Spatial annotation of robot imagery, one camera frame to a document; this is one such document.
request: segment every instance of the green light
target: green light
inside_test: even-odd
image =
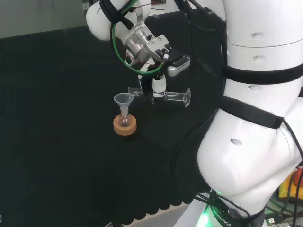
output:
[[[199,218],[199,220],[198,220],[198,223],[197,223],[196,227],[206,227],[207,224],[208,224],[208,221],[209,221],[209,219],[208,219],[207,213],[204,212],[204,213],[200,216],[200,218]]]

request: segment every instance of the black table surface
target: black table surface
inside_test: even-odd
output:
[[[215,25],[195,11],[201,26]],[[155,35],[191,55],[190,27],[179,12],[149,17]],[[221,35],[194,32],[201,61],[220,74]],[[188,108],[136,99],[129,112],[137,131],[113,130],[114,95],[138,87],[109,42],[87,27],[0,40],[0,227],[99,227],[129,224],[180,196],[170,168],[174,147],[214,110],[223,80],[192,60],[168,80],[171,91],[191,88]],[[195,159],[199,140],[188,147]],[[189,166],[196,169],[196,161]]]

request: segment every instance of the funnel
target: funnel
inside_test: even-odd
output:
[[[119,135],[128,136],[136,131],[136,119],[128,114],[128,106],[133,99],[134,96],[128,93],[120,93],[114,97],[121,109],[121,114],[114,119],[114,130]]]

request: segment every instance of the green cable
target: green cable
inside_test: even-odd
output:
[[[160,71],[160,70],[162,69],[163,64],[164,64],[163,62],[161,63],[161,65],[160,65],[158,68],[156,68],[155,70],[152,70],[152,71],[148,71],[148,72],[142,72],[142,71],[139,71],[139,70],[136,70],[136,69],[130,67],[130,66],[121,58],[121,56],[120,56],[119,53],[118,53],[118,50],[117,50],[117,47],[116,47],[115,30],[116,30],[116,25],[113,25],[113,30],[112,30],[111,32],[112,32],[112,37],[113,37],[113,46],[114,46],[114,50],[115,50],[115,52],[116,52],[116,55],[117,55],[118,58],[121,60],[121,62],[124,63],[124,65],[126,65],[128,68],[130,68],[132,71],[134,71],[134,72],[136,72],[136,73],[139,73],[139,74],[146,74],[146,75],[153,74],[153,73],[158,72],[158,71]]]

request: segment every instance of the black cable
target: black cable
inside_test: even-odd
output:
[[[227,199],[227,198],[225,198],[225,197],[223,197],[223,196],[221,196],[221,195],[218,195],[218,194],[215,194],[215,193],[211,193],[211,192],[207,192],[207,193],[208,193],[209,195],[211,195],[211,196],[214,196],[214,197],[217,197],[217,198],[221,198],[221,199],[224,199],[225,201],[228,201],[231,205],[233,205],[234,207],[236,207],[236,208],[242,210],[244,213],[246,213],[248,219],[250,220],[250,214],[249,214],[245,209],[243,209],[242,207],[239,207],[239,206],[236,205],[234,202],[230,201],[229,199]]]
[[[278,212],[277,210],[271,208],[271,207],[268,206],[268,205],[266,205],[265,207],[266,207],[266,209],[270,210],[270,211],[273,212],[274,214]],[[287,216],[287,217],[288,217],[289,215],[283,213],[283,214],[281,214],[281,216]]]
[[[154,9],[154,10],[165,10],[165,8],[159,8],[159,9],[157,9],[157,8],[154,8],[154,7],[152,7],[151,9]]]
[[[284,209],[284,206],[281,206],[280,204],[278,204],[277,202],[275,202],[273,199],[269,199],[269,201],[271,201],[275,206],[279,207],[280,209]],[[289,210],[289,209],[285,209],[285,212],[288,212],[290,214],[294,214],[293,211]]]
[[[138,8],[141,8],[141,7],[143,7],[143,6],[149,6],[149,5],[151,5],[152,3],[148,3],[148,4],[145,4],[145,5],[140,5],[140,6],[137,6],[137,7],[132,7],[132,10],[135,10],[135,9],[138,9]]]
[[[284,210],[287,208],[287,205],[289,203],[289,198],[290,198],[290,191],[291,191],[291,188],[292,188],[292,185],[293,185],[293,181],[294,181],[294,176],[295,176],[295,173],[293,173],[292,176],[289,179],[289,185],[288,185],[288,190],[287,190],[286,203],[284,204],[284,207],[275,215],[275,217],[278,216],[278,215],[281,215],[284,212]]]
[[[198,193],[197,196],[200,196],[201,198],[205,199],[205,200],[209,200],[210,198],[202,195],[201,193]]]
[[[203,62],[201,62],[201,60],[197,56],[197,53],[194,48],[194,29],[193,29],[193,27],[191,27],[191,30],[190,30],[190,47],[191,47],[192,55],[195,58],[195,60],[197,61],[200,69],[210,75],[213,75],[214,73],[212,72],[212,70],[210,70],[208,67],[206,67],[206,65]]]
[[[195,199],[196,200],[199,200],[200,202],[203,202],[203,203],[206,203],[206,204],[208,204],[208,205],[211,205],[211,206],[213,206],[213,207],[216,207],[216,208],[221,208],[222,210],[227,210],[228,208],[227,207],[225,207],[225,206],[223,206],[223,205],[221,205],[221,204],[215,204],[215,203],[212,203],[212,202],[210,202],[209,200],[203,200],[203,199],[201,199],[201,198],[199,198],[199,197],[195,197]]]
[[[204,12],[207,17],[209,19],[211,19],[213,21],[213,23],[216,25],[216,27],[219,28],[219,30],[221,30],[221,27],[217,25],[217,23],[214,22],[214,19],[212,18],[211,14],[209,14],[209,12],[207,12],[204,7],[202,7],[196,0],[188,0],[191,4],[193,4],[198,10]]]
[[[194,26],[196,29],[199,29],[203,32],[215,32],[216,29],[207,29],[203,28],[199,25],[197,25],[193,20],[192,20],[192,14],[191,14],[191,6],[187,0],[175,0],[175,3],[179,10],[184,13],[184,15],[187,17],[188,21],[192,26]]]
[[[213,121],[218,109],[215,108],[213,112],[207,117],[207,119],[198,125],[196,125],[194,128],[189,130],[182,139],[179,140],[179,142],[174,147],[173,151],[173,157],[171,159],[171,169],[173,176],[175,178],[175,182],[177,184],[177,187],[179,189],[185,188],[187,191],[189,191],[193,196],[197,195],[197,192],[193,190],[193,186],[190,185],[190,183],[186,180],[187,178],[184,177],[184,173],[179,171],[179,160],[180,160],[180,154],[182,151],[187,149],[187,146],[193,142],[193,140],[199,136],[202,132],[205,132],[207,128],[211,125],[211,122]]]
[[[300,152],[301,158],[303,160],[303,151],[302,148],[300,146],[300,143],[297,139],[297,137],[295,136],[294,131],[292,130],[292,128],[290,127],[290,125],[287,123],[287,121],[283,118],[282,122],[286,125],[287,129],[289,130],[290,134],[293,137],[293,140],[296,144],[296,146],[298,147],[298,150]],[[296,222],[296,218],[297,218],[297,209],[298,209],[298,199],[299,199],[299,190],[300,190],[300,185],[301,185],[301,181],[302,181],[302,177],[303,177],[303,171],[300,174],[300,178],[299,178],[299,182],[298,182],[298,186],[297,186],[297,190],[295,192],[295,200],[294,200],[294,219],[293,219],[293,226],[295,226],[295,222]]]
[[[227,25],[226,21],[224,22],[223,26],[223,38],[221,42],[221,58],[222,58],[222,65],[227,66]]]

